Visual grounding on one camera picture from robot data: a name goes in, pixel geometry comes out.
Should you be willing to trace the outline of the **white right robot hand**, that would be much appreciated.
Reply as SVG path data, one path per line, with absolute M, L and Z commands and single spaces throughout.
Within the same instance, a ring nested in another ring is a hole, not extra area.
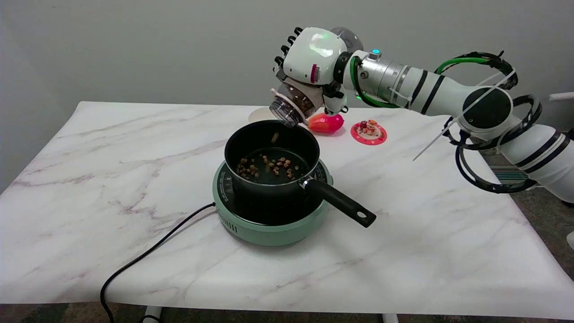
M 328 116 L 347 112 L 344 73 L 351 55 L 363 43 L 345 27 L 325 30 L 297 27 L 275 57 L 275 77 L 281 81 L 272 89 L 270 111 L 287 125 L 305 123 L 323 108 Z

